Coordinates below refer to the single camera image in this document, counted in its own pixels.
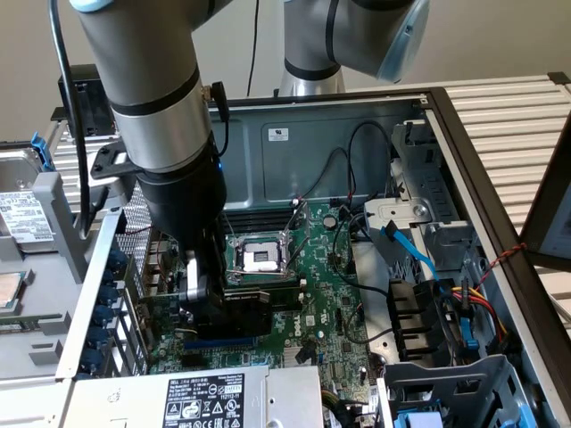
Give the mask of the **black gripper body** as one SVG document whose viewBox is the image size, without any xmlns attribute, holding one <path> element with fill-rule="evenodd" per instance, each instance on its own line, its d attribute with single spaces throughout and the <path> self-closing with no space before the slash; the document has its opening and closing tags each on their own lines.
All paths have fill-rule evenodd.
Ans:
<svg viewBox="0 0 571 428">
<path fill-rule="evenodd" d="M 137 173 L 153 224 L 178 241 L 191 267 L 183 302 L 222 306 L 226 249 L 221 214 L 227 188 L 214 143 L 207 143 L 183 168 L 159 174 Z"/>
</svg>

